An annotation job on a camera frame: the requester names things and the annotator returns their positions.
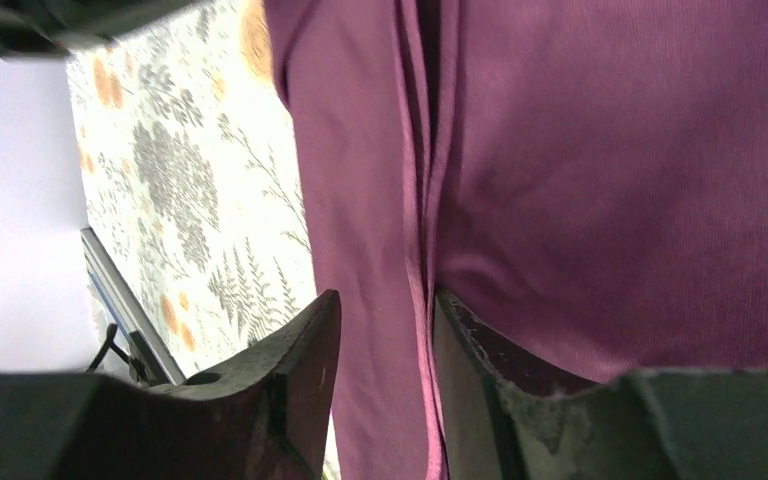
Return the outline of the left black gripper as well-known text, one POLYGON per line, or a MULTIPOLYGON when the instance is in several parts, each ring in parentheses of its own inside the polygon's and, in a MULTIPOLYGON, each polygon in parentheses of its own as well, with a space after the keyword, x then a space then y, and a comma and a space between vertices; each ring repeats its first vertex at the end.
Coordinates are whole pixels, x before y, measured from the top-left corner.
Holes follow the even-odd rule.
POLYGON ((0 1, 0 58, 63 59, 109 45, 192 5, 190 0, 0 1))

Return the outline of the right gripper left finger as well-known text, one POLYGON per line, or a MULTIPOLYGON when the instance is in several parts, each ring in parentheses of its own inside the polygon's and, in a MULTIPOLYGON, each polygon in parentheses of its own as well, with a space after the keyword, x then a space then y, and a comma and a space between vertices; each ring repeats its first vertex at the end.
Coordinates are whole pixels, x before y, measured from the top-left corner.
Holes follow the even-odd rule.
POLYGON ((0 479, 318 479, 340 337, 328 290, 180 385, 0 374, 0 479))

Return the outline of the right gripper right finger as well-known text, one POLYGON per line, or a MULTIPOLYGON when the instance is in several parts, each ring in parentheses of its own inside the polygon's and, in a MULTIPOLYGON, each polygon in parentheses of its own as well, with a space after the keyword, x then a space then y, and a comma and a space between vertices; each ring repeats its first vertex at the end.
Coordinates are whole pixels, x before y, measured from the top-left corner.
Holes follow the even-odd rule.
POLYGON ((768 479, 768 370, 642 369, 596 385, 451 293, 434 314, 453 479, 768 479))

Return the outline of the purple cloth napkin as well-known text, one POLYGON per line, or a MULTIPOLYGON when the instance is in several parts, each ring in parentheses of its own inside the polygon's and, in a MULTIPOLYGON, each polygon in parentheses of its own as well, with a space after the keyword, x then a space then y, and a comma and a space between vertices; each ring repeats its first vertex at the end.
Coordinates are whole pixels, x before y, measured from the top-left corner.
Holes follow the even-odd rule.
POLYGON ((768 367, 768 1, 269 1, 346 479, 444 479, 432 296, 550 364, 768 367))

